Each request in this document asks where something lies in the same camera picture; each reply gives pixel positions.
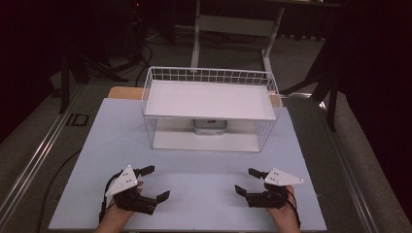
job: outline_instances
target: black cable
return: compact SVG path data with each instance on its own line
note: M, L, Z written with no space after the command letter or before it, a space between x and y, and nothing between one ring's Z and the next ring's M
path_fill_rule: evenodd
M80 153L80 151L82 151L82 149L77 150L76 152L74 152L72 155L70 155L70 157L68 157L66 159L66 161L64 161L63 164L61 164L61 166L58 168L57 172L55 172L54 176L51 178L51 182L49 183L48 189L46 191L45 197L43 198L43 204L42 204L42 210L40 212L40 216L39 216L39 221L37 222L37 233L40 233L40 229L42 228L42 220L43 220L43 214L45 212L45 208L46 208L46 201L48 200L48 196L49 196L49 192L52 188L52 184L55 180L55 178L57 177L57 175L60 173L61 169L63 169L63 167L71 160L73 159L76 155L78 155Z
M120 174L123 172L123 170L121 170L119 173L114 174L109 181L106 183L106 187L104 188L104 193L106 194L107 190L109 190L110 187L110 183L112 183L112 181L116 178L118 178L120 176ZM109 206L106 208L107 206L107 197L106 195L103 195L103 201L102 201L102 205L101 205L101 209L100 209L100 214L99 214L99 223L102 221L103 216L106 214L106 211L111 208L113 205Z
M294 198L294 195L288 191L288 193L293 197L294 204L290 200L286 200L288 205L290 205L294 211L294 215L296 216L296 221L297 221L297 226L300 228L300 218L299 218L299 213L297 212L297 202L296 199Z
M146 58L142 55L142 61L145 63L145 65L142 67L142 70L139 72L139 74L138 74L137 77L136 77L136 82L135 82L135 84L134 84L135 87L137 87L137 83L139 82L140 77L141 77L142 74L143 74L143 71L145 71L146 68L149 68L149 67L151 66L149 62L151 62L152 57L153 57L153 55L154 55L154 52L153 52L152 48L150 48L148 45L146 45L146 43L143 44L143 46L149 49L149 51L150 51L150 56L149 56L149 59L146 60Z

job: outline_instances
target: white wire basket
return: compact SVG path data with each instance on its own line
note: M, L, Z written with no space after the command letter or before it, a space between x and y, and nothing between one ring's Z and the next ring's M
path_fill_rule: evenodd
M152 147L167 150L261 151L283 107L272 73L227 69L151 67L142 100ZM227 127L199 136L197 119Z

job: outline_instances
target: white tabletop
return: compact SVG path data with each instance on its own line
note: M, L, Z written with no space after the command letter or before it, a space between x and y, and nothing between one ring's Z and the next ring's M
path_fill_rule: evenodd
M265 210L249 208L235 193L240 185L263 192L263 180L249 168L273 167L305 180L294 187L302 230L326 230L324 218L286 108L261 152L153 150L141 113L141 101L105 99L69 182L52 217L50 229L93 229L106 182L130 164L155 166L144 181L148 197L170 190L152 216L135 214L126 230L137 231L274 231Z

